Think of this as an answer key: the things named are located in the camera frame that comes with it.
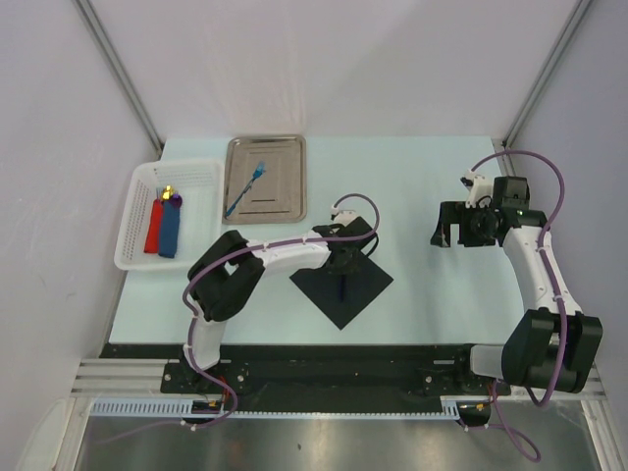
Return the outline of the black paper napkin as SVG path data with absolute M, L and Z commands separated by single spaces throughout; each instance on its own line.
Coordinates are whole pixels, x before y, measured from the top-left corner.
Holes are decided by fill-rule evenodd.
M 339 329 L 344 329 L 392 282 L 393 277 L 369 257 L 357 272 L 346 275 L 344 301 L 339 301 L 339 276 L 322 268 L 300 269 L 289 278 L 298 289 Z

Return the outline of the blue metal fork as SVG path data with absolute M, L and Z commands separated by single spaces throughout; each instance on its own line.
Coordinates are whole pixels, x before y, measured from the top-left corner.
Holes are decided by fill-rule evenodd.
M 242 189 L 242 191 L 239 193 L 239 195 L 235 198 L 234 202 L 229 206 L 229 208 L 227 209 L 227 211 L 225 212 L 225 217 L 227 219 L 229 219 L 231 217 L 231 215 L 234 213 L 235 209 L 237 208 L 238 204 L 240 203 L 240 201 L 244 198 L 244 196 L 251 190 L 253 184 L 259 180 L 264 173 L 266 172 L 266 164 L 264 161 L 260 161 L 254 172 L 251 175 L 250 180 L 247 182 L 247 184 L 244 186 L 244 188 Z

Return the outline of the purple blue metal knife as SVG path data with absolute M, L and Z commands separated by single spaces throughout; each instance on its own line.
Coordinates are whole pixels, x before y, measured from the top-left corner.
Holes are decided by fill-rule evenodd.
M 339 276 L 339 301 L 343 302 L 346 290 L 346 275 Z

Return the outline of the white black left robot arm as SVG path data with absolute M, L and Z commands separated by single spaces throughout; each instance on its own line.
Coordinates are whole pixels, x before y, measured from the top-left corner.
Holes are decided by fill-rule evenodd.
M 344 280 L 357 271 L 363 248 L 376 238 L 377 228 L 361 217 L 289 239 L 254 241 L 236 230 L 221 235 L 188 271 L 183 303 L 192 322 L 183 345 L 183 381 L 199 393 L 215 385 L 225 325 L 263 277 L 312 270 Z

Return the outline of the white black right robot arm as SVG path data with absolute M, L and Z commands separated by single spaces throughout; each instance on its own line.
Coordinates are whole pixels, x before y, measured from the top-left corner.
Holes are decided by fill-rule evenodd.
M 469 171 L 461 182 L 467 198 L 441 203 L 430 243 L 449 247 L 451 228 L 457 226 L 464 247 L 501 247 L 513 268 L 524 314 L 505 344 L 472 346 L 470 359 L 452 369 L 454 385 L 476 393 L 493 378 L 529 390 L 580 392 L 602 340 L 602 323 L 583 313 L 565 285 L 546 214 L 531 209 L 524 178 L 489 180 Z

